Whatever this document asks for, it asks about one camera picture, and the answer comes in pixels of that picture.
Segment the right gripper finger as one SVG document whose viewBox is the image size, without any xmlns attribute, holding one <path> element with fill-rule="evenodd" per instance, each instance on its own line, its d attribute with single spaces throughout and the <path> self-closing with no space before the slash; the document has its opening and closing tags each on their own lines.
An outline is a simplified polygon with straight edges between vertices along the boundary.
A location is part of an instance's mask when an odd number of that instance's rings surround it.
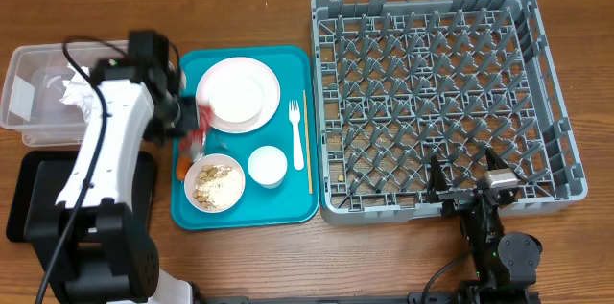
<svg viewBox="0 0 614 304">
<path fill-rule="evenodd" d="M 489 171 L 509 170 L 509 165 L 491 147 L 485 148 L 485 157 Z"/>
<path fill-rule="evenodd" d="M 446 181 L 444 172 L 437 159 L 437 156 L 433 154 L 430 158 L 430 176 L 427 186 L 428 193 L 436 193 L 447 191 L 449 186 Z"/>
</svg>

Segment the red snack wrapper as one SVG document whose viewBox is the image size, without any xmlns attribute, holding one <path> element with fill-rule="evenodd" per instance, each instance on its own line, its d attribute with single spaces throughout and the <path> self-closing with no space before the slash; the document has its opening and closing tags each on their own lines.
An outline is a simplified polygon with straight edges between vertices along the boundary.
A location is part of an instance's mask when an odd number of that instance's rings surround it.
<svg viewBox="0 0 614 304">
<path fill-rule="evenodd" d="M 206 134 L 211 129 L 212 115 L 213 110 L 210 105 L 198 105 L 199 126 L 189 130 L 178 143 L 180 154 L 189 157 L 192 162 L 200 160 L 204 155 Z"/>
</svg>

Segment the orange carrot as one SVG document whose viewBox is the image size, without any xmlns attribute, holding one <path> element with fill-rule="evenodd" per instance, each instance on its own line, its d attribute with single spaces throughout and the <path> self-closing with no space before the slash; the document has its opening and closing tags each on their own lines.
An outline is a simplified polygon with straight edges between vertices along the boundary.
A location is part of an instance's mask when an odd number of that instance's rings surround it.
<svg viewBox="0 0 614 304">
<path fill-rule="evenodd" d="M 191 157 L 186 155 L 180 155 L 176 164 L 176 178 L 178 181 L 184 181 L 189 169 L 193 164 Z"/>
</svg>

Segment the pink bowl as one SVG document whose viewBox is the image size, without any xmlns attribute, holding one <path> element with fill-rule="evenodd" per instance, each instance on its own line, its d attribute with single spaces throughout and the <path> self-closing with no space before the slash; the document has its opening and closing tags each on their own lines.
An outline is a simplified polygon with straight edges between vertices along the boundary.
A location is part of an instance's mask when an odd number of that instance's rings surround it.
<svg viewBox="0 0 614 304">
<path fill-rule="evenodd" d="M 188 198 L 189 202 L 194 207 L 196 207 L 198 210 L 202 212 L 205 212 L 205 211 L 197 206 L 196 200 L 192 197 L 196 176 L 202 166 L 219 165 L 219 164 L 233 166 L 233 167 L 240 169 L 243 172 L 243 175 L 245 178 L 244 179 L 244 183 L 245 183 L 244 191 L 245 191 L 246 176 L 245 176 L 243 168 L 239 165 L 239 163 L 236 160 L 234 160 L 232 157 L 228 155 L 220 154 L 220 153 L 213 153 L 213 154 L 205 155 L 191 166 L 184 180 L 184 191 L 185 191 L 186 197 Z"/>
</svg>

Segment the rice and peanuts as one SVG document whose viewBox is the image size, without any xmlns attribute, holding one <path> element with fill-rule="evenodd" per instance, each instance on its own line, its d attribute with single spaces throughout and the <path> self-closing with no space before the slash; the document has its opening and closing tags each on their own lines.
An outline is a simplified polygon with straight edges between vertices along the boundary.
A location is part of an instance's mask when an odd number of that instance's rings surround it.
<svg viewBox="0 0 614 304">
<path fill-rule="evenodd" d="M 244 179 L 236 167 L 204 165 L 196 176 L 192 197 L 205 212 L 222 212 L 238 202 L 244 192 Z"/>
</svg>

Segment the white tissue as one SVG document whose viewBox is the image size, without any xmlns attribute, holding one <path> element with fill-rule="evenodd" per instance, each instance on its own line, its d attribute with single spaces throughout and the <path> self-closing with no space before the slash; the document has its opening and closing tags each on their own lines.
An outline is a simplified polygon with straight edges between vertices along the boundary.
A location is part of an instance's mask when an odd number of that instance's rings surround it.
<svg viewBox="0 0 614 304">
<path fill-rule="evenodd" d="M 68 63 L 66 67 L 70 69 L 74 75 L 70 80 L 61 81 L 65 90 L 59 101 L 64 105 L 75 105 L 83 114 L 83 120 L 88 123 L 96 96 L 91 85 L 81 73 L 84 73 L 88 77 L 89 68 L 81 66 L 80 69 L 76 69 L 70 63 Z"/>
</svg>

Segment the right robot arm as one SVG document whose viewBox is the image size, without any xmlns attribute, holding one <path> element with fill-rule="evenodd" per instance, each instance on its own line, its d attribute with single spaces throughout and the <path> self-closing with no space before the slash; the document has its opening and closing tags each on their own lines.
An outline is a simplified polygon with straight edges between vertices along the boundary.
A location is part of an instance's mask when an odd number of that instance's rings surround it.
<svg viewBox="0 0 614 304">
<path fill-rule="evenodd" d="M 469 249 L 439 269 L 425 285 L 421 303 L 538 303 L 530 292 L 543 246 L 522 232 L 507 233 L 499 208 L 516 202 L 520 177 L 491 148 L 485 149 L 487 171 L 470 192 L 452 192 L 436 156 L 430 159 L 427 200 L 441 205 L 444 218 L 458 217 Z M 475 280 L 462 281 L 453 292 L 430 292 L 448 269 L 472 258 Z"/>
</svg>

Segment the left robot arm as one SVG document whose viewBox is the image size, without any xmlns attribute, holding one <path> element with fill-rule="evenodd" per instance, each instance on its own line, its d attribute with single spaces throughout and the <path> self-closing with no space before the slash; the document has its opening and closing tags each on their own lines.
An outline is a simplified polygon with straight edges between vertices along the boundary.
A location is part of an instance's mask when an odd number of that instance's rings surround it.
<svg viewBox="0 0 614 304">
<path fill-rule="evenodd" d="M 162 145 L 203 127 L 195 98 L 181 96 L 177 46 L 154 30 L 129 33 L 118 58 L 81 77 L 95 98 L 76 161 L 49 208 L 32 210 L 25 239 L 44 275 L 36 294 L 60 303 L 202 303 L 198 286 L 159 265 L 132 189 L 142 141 Z"/>
</svg>

